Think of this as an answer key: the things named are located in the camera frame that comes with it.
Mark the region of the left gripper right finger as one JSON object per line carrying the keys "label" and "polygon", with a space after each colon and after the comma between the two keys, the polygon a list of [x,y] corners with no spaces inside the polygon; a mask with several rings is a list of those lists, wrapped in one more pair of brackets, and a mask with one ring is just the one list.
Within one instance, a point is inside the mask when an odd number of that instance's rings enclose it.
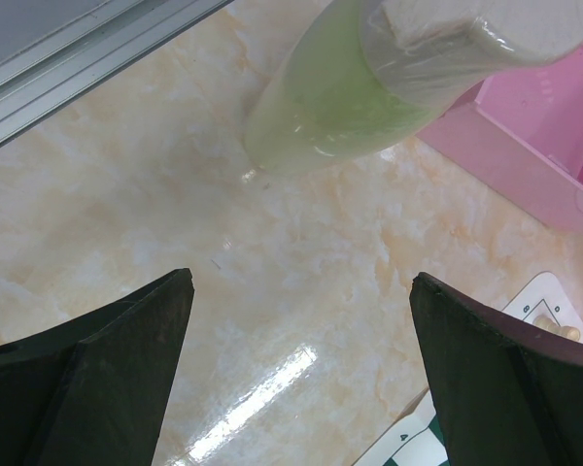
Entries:
{"label": "left gripper right finger", "polygon": [[409,297],[453,465],[583,465],[583,345],[427,274]]}

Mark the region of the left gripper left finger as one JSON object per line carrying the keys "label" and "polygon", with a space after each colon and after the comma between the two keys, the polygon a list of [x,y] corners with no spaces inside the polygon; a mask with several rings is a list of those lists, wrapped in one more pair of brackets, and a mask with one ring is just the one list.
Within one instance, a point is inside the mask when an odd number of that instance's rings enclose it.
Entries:
{"label": "left gripper left finger", "polygon": [[177,269],[0,346],[0,465],[149,465],[194,288]]}

